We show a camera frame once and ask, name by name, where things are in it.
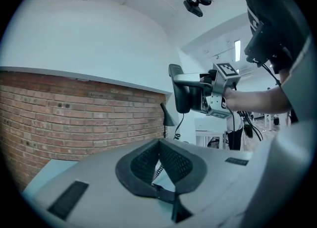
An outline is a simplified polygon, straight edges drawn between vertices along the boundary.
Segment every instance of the black shirt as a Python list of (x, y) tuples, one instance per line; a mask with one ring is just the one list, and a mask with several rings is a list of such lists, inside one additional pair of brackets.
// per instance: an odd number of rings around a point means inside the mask
[[(289, 17), (289, 12), (283, 7), (284, 0), (246, 0), (248, 6), (248, 17), (252, 33), (262, 21), (270, 24), (277, 35), (283, 41), (288, 53), (281, 52), (268, 58), (272, 64), (275, 74), (283, 69), (289, 69), (301, 51), (306, 37), (300, 33), (297, 23)], [(297, 117), (294, 110), (291, 111), (291, 121), (296, 122)]]

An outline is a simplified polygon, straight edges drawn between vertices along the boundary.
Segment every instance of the black lamp shade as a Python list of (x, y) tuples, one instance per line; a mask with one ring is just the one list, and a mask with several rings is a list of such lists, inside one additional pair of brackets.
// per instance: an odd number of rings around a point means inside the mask
[(163, 113), (164, 113), (164, 121), (163, 121), (163, 125), (167, 126), (167, 127), (174, 127), (176, 126), (176, 123), (174, 122), (173, 118), (171, 117), (171, 115), (168, 113), (166, 106), (161, 103), (160, 107), (162, 107)]

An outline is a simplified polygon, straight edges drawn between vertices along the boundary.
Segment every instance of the light blue surface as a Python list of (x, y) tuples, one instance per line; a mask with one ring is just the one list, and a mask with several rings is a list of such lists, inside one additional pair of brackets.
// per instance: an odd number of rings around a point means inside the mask
[(77, 161), (65, 161), (55, 159), (50, 160), (27, 185), (27, 187), (23, 191), (23, 196), (27, 200), (32, 200), (42, 186), (44, 186), (52, 178), (66, 171), (76, 163)]

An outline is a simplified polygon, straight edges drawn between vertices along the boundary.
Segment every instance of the lamp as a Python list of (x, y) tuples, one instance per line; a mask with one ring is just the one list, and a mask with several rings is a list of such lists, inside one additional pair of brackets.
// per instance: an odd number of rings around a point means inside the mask
[(172, 116), (168, 113), (164, 103), (161, 103), (160, 107), (162, 108), (163, 113), (164, 113), (164, 121), (163, 121), (164, 134), (163, 134), (163, 136), (164, 136), (164, 138), (166, 138), (166, 129), (165, 129), (165, 127), (174, 127), (174, 126), (176, 126), (176, 123), (173, 120)]

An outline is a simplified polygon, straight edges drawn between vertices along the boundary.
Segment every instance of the person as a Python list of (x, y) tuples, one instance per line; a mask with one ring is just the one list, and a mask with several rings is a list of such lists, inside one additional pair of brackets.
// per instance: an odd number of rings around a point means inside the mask
[[(234, 133), (233, 133), (233, 116), (234, 116)], [(230, 150), (239, 151), (241, 148), (241, 136), (243, 123), (240, 115), (233, 112), (233, 116), (227, 118), (228, 145)]]
[[(246, 0), (248, 6), (248, 17), (250, 21), (251, 31), (254, 34), (259, 21), (268, 21), (275, 23), (275, 28), (288, 45), (288, 53), (272, 56), (269, 58), (275, 74), (279, 74), (281, 83), (285, 82), (289, 76), (290, 69), (293, 64), (293, 58), (296, 58), (304, 44), (304, 39), (299, 40), (299, 37), (292, 33), (293, 28), (288, 26), (286, 21), (276, 23), (276, 19), (283, 21), (280, 16), (275, 18), (273, 14), (262, 7), (266, 0)], [(292, 107), (279, 86), (275, 88), (258, 91), (258, 92), (239, 92), (227, 88), (224, 92), (226, 105), (232, 111), (252, 111), (261, 114), (282, 114), (291, 111), (291, 122), (297, 122), (297, 117), (292, 110)]]

